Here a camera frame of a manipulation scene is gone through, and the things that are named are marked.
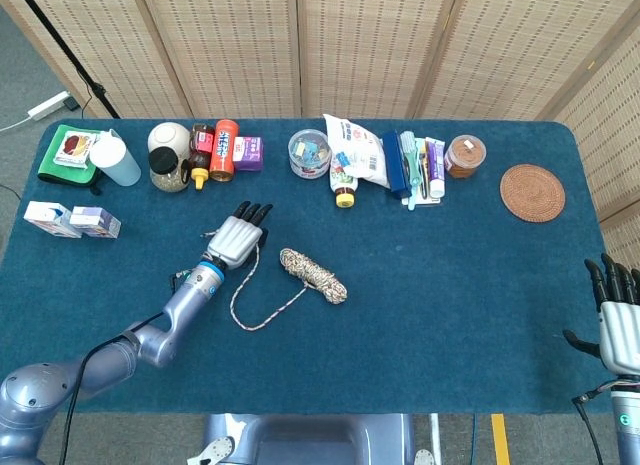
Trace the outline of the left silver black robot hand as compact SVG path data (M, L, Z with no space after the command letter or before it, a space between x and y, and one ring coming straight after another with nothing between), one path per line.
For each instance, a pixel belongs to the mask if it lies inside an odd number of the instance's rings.
M272 208L272 204L241 202L212 235L203 258L220 270L239 268L257 247L264 246L268 231L261 222Z

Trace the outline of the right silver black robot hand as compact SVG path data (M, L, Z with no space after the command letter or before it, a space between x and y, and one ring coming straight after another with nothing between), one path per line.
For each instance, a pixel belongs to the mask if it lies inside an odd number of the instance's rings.
M568 329L562 334L579 352L593 356L615 376L639 376L639 270L629 270L606 253L601 254L604 270L586 259L600 338L598 343L581 340Z

